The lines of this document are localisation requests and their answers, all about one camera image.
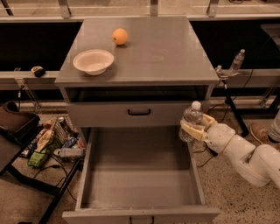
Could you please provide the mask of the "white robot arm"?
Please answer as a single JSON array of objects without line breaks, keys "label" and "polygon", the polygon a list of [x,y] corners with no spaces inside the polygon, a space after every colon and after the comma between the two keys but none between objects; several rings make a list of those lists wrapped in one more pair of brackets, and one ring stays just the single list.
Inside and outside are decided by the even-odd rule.
[{"label": "white robot arm", "polygon": [[181,118],[180,127],[218,154],[224,154],[235,170],[250,184],[266,186],[270,181],[280,188],[280,152],[267,144],[254,146],[235,130],[209,115],[199,124]]}]

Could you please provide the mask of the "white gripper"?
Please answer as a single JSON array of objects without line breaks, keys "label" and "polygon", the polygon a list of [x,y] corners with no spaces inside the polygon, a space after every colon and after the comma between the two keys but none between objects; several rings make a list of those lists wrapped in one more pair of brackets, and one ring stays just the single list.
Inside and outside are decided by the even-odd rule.
[{"label": "white gripper", "polygon": [[180,121],[179,137],[183,142],[190,142],[193,139],[204,140],[207,147],[218,154],[232,153],[230,143],[235,135],[234,129],[224,123],[217,123],[215,118],[207,114],[203,115],[199,124]]}]

